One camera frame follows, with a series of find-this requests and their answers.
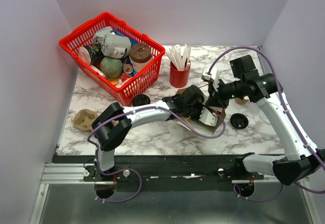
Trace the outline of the black plastic cup lid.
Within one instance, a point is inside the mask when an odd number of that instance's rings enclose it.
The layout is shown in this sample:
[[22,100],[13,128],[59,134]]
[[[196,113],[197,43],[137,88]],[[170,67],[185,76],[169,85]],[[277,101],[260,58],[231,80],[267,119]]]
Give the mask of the black plastic cup lid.
[[149,96],[145,95],[145,94],[139,94],[139,95],[136,95],[134,98],[133,98],[133,101],[132,101],[132,105],[134,107],[137,107],[137,106],[142,106],[142,105],[148,105],[150,104],[151,101],[150,101],[150,98]]

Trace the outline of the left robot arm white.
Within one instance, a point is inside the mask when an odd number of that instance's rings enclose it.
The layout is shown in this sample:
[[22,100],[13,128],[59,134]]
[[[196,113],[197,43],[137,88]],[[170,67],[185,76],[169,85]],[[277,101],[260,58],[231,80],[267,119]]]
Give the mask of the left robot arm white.
[[112,177],[115,149],[121,145],[132,128],[177,117],[198,119],[203,102],[203,92],[192,85],[179,94],[164,97],[153,104],[123,107],[119,103],[112,103],[92,123],[93,135],[98,143],[95,175],[102,181]]

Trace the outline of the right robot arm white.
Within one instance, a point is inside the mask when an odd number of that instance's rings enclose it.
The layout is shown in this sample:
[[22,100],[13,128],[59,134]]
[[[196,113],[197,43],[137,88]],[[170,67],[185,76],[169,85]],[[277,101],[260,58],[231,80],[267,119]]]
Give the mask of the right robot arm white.
[[245,179],[259,172],[273,175],[289,186],[317,171],[324,162],[324,150],[302,129],[282,88],[276,86],[274,75],[259,75],[250,55],[234,59],[230,64],[236,78],[231,83],[212,78],[208,67],[203,69],[202,79],[208,82],[209,92],[206,105],[226,108],[230,99],[249,97],[266,115],[285,153],[281,156],[248,153],[234,165],[234,175]]

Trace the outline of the brown paper takeout bag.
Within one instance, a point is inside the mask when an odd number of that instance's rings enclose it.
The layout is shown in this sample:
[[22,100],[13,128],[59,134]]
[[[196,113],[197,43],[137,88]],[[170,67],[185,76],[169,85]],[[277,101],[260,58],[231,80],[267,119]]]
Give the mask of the brown paper takeout bag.
[[222,131],[225,130],[225,107],[218,107],[218,123],[215,127],[207,126],[201,123],[199,120],[194,120],[186,116],[186,112],[189,107],[194,105],[196,102],[205,105],[205,101],[208,98],[208,95],[204,94],[199,87],[192,85],[188,88],[180,89],[176,92],[175,96],[176,101],[179,101],[181,104],[181,109],[185,110],[184,112],[177,113],[177,115],[181,118],[180,120],[175,120],[177,124],[181,125],[182,127],[188,130],[194,129],[203,136],[207,136],[208,134],[213,136],[219,126],[222,126]]

